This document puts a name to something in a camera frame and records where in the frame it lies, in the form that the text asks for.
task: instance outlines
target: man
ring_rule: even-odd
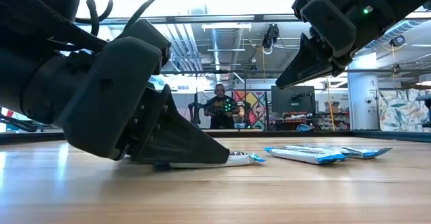
[[[215,86],[215,97],[208,100],[205,105],[204,115],[211,117],[211,129],[233,129],[233,114],[239,113],[239,108],[234,99],[226,96],[224,86]]]

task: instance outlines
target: wall mural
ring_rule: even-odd
[[[266,110],[265,110],[265,92],[264,91],[253,91],[247,92],[245,95],[244,91],[234,90],[234,99],[238,101],[247,101],[251,105],[251,111],[249,114],[249,120],[251,126],[262,130],[265,130],[266,122]]]
[[[423,101],[415,101],[416,97],[431,94],[431,91],[409,89],[380,91],[379,94],[381,130],[431,133],[431,128],[420,125],[428,121],[428,109]]]

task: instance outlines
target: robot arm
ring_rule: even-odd
[[[279,88],[339,75],[364,46],[429,0],[296,0],[295,16],[310,22],[311,38],[275,82]]]
[[[79,0],[0,0],[0,105],[63,129],[88,153],[137,163],[225,163],[229,149],[183,118],[170,88],[149,79],[170,43],[148,21],[145,2],[107,43],[73,24]],[[98,20],[88,0],[95,29]],[[69,56],[60,50],[80,50]],[[10,120],[1,117],[1,122]]]

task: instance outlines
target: wrapped snack bar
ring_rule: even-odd
[[[354,157],[358,159],[375,158],[384,153],[387,153],[392,149],[392,147],[385,147],[382,149],[368,149],[368,148],[360,148],[360,147],[344,147],[344,148],[351,153],[350,157]]]
[[[317,165],[342,161],[345,156],[339,151],[328,149],[316,149],[312,147],[285,146],[282,148],[266,147],[264,148],[271,156],[284,159],[303,161]]]
[[[332,151],[338,151],[342,153],[345,157],[350,157],[352,153],[340,146],[328,146],[328,145],[292,145],[292,146],[298,146],[298,147],[310,147],[313,149],[326,149],[326,150],[332,150]]]
[[[211,167],[233,167],[241,165],[250,165],[252,163],[263,163],[265,160],[252,153],[240,151],[231,152],[226,163],[207,164],[207,163],[158,163],[156,166],[167,165],[172,168],[211,168]]]

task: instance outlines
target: desk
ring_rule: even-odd
[[[154,172],[64,141],[0,146],[0,222],[431,223],[431,144],[376,139],[219,139],[263,165]],[[327,166],[268,156],[299,143],[394,147]]]

